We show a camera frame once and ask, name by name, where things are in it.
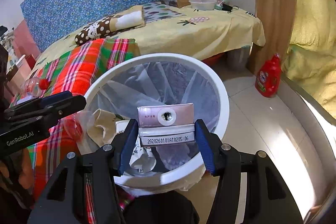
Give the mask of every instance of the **wooden panel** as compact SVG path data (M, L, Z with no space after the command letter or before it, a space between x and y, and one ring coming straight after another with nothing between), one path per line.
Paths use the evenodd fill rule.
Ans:
M265 33L265 46L253 44L247 68L257 75L273 54L284 57L292 35L296 0L256 0L256 15Z

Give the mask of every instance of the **pineapple print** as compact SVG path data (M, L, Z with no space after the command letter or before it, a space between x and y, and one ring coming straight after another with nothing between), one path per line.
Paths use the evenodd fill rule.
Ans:
M187 24L196 25L196 23L204 22L204 21L207 21L209 19L210 18L208 18L208 17L192 17L189 20L181 20L181 22L178 22L178 24L183 23L183 26L187 25Z

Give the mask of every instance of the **pink wall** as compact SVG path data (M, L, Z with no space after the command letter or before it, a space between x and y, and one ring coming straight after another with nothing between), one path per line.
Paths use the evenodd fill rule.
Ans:
M15 39L13 41L13 46L17 57L20 58L24 54L26 56L32 54L35 60L37 60L37 57L41 54L41 52L29 32L25 20L16 27L14 30L14 36Z

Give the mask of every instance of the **silver bolt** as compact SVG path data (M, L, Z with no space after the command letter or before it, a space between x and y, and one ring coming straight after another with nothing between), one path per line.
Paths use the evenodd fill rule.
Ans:
M260 158L266 158L267 154L266 154L264 151L259 151L259 152L258 152L258 156L259 156Z
M76 156L76 153L75 153L75 152L69 152L69 153L67 154L67 158L68 158L68 159L72 159L74 156Z
M231 145L227 144L227 143L223 143L221 148L225 151L228 151L231 149Z
M111 149L112 149L112 145L110 145L110 144L106 144L106 145L103 146L104 151L110 151Z

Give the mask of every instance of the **red detergent bottle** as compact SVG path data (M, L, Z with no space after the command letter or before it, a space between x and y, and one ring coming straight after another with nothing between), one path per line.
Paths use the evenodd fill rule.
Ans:
M255 80L255 87L261 95L271 97L275 95L280 83L280 56L274 54L271 60L267 60L261 67Z

